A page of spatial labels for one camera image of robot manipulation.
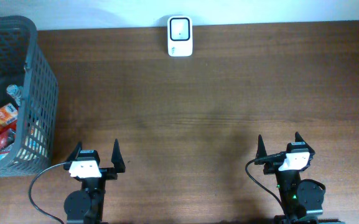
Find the wooden table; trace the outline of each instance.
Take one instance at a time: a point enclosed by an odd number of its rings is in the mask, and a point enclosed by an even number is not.
[[[262,134],[268,154],[299,131],[315,149],[302,173],[324,183],[324,218],[359,223],[359,22],[194,27],[194,53],[172,58],[166,29],[39,32],[59,83],[53,163],[82,140],[127,172],[106,184],[110,223],[248,222],[280,214],[245,174]],[[274,176],[251,173],[278,194]],[[0,179],[0,223],[56,223],[30,205],[32,177]],[[56,169],[34,200],[66,219],[80,188]]]

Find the basket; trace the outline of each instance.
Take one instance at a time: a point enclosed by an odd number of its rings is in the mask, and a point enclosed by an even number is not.
[[[58,84],[37,45],[34,23],[0,17],[0,106],[11,102],[10,84],[23,86],[13,148],[0,160],[0,177],[36,174],[50,165]]]

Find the black cable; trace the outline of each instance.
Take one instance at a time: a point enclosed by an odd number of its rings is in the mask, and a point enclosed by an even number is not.
[[[47,212],[45,212],[44,210],[42,210],[40,207],[38,207],[34,201],[32,200],[32,197],[31,197],[31,189],[32,189],[32,186],[34,185],[35,181],[44,173],[44,172],[47,172],[48,170],[50,169],[53,169],[55,167],[58,167],[58,166],[62,166],[64,164],[68,164],[69,162],[63,162],[63,163],[59,163],[59,164],[56,164],[54,166],[51,166],[49,168],[46,168],[44,169],[43,171],[41,171],[41,173],[37,174],[36,177],[34,177],[34,179],[32,180],[31,184],[30,184],[30,187],[29,187],[29,199],[30,199],[30,203],[32,204],[32,206],[34,206],[35,209],[37,209],[40,213],[43,213],[44,215],[48,216],[49,218],[51,219],[54,219],[58,222],[60,222],[61,224],[65,224],[61,219],[59,219],[58,217],[56,216],[53,216]]]
[[[277,200],[277,202],[279,202],[280,207],[281,207],[281,209],[283,210],[284,215],[286,216],[287,222],[290,224],[290,223],[291,223],[291,222],[290,222],[290,219],[289,219],[289,217],[288,217],[288,215],[287,215],[287,213],[286,213],[286,210],[284,209],[284,206],[283,206],[283,204],[281,203],[280,199],[279,199],[273,192],[271,192],[269,189],[267,189],[265,186],[263,186],[261,183],[259,183],[259,182],[248,172],[248,169],[247,169],[248,166],[249,166],[250,164],[252,164],[253,162],[255,162],[255,160],[256,160],[256,159],[253,159],[253,160],[247,162],[247,164],[246,164],[246,173],[247,173],[248,177],[249,177],[251,180],[253,180],[253,181],[255,182],[255,184],[257,184],[257,185],[260,186],[262,189],[264,189],[265,191],[267,191],[267,193],[271,194],[271,195]]]

